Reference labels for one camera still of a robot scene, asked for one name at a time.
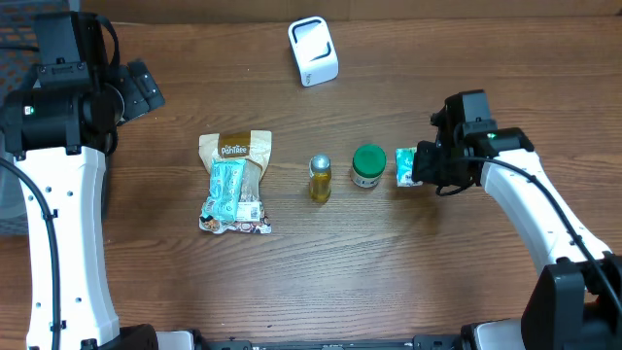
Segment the brown white snack bag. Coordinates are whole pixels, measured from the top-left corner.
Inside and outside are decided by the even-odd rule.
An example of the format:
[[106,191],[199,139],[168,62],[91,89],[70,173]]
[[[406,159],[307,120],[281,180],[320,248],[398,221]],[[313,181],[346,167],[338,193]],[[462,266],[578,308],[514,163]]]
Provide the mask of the brown white snack bag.
[[267,130],[249,130],[231,134],[212,133],[199,137],[198,154],[209,175],[213,160],[246,160],[235,221],[222,222],[215,219],[206,221],[200,213],[198,218],[200,229],[214,234],[227,231],[268,234],[272,231],[259,193],[259,183],[268,167],[271,149],[272,133]]

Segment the yellow liquid glass bottle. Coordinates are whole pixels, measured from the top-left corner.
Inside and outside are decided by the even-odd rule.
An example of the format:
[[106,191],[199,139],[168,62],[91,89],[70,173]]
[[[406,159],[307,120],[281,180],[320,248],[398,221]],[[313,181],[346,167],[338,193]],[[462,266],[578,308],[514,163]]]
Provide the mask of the yellow liquid glass bottle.
[[327,202],[331,193],[331,162],[327,155],[317,154],[309,161],[309,194],[316,202]]

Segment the small teal white carton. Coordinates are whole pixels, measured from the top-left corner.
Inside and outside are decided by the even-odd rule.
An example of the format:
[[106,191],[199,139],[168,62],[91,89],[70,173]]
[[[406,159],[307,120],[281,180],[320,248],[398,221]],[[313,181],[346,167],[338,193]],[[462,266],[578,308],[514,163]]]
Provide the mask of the small teal white carton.
[[418,187],[422,185],[421,181],[414,181],[412,178],[414,156],[416,152],[416,147],[396,149],[396,179],[399,188]]

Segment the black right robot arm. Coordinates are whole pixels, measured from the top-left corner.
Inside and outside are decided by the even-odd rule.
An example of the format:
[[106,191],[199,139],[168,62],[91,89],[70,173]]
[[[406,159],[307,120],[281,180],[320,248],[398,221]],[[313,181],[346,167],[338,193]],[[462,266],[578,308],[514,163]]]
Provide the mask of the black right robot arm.
[[431,124],[436,138],[418,144],[414,181],[434,185],[439,196],[482,188],[538,274],[520,318],[466,325],[451,348],[620,348],[621,259],[573,214],[524,131],[498,127],[482,89],[447,97]]

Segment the teal snack packet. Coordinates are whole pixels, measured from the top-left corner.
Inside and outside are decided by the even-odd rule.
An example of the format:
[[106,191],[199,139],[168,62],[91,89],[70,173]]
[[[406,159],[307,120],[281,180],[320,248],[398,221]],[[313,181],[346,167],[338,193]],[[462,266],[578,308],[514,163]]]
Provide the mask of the teal snack packet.
[[209,195],[201,212],[206,221],[235,221],[245,166],[245,159],[212,161]]

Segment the green white yogurt cup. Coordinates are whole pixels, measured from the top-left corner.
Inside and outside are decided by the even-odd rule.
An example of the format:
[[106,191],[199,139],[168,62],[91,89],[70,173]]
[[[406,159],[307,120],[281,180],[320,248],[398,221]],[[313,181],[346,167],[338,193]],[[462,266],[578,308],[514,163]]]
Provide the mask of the green white yogurt cup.
[[361,188],[373,188],[379,183],[386,164],[387,157],[380,146],[362,145],[353,155],[351,179]]

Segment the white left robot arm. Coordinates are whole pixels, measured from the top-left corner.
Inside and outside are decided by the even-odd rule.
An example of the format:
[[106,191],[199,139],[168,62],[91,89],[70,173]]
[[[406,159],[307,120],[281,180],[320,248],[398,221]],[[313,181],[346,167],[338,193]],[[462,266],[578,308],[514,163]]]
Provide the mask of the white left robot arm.
[[154,349],[148,324],[122,327],[106,276],[102,205],[118,129],[164,104],[146,65],[121,64],[93,13],[41,14],[33,23],[38,86],[9,93],[1,108],[6,156],[20,180],[27,220],[32,309],[30,349]]

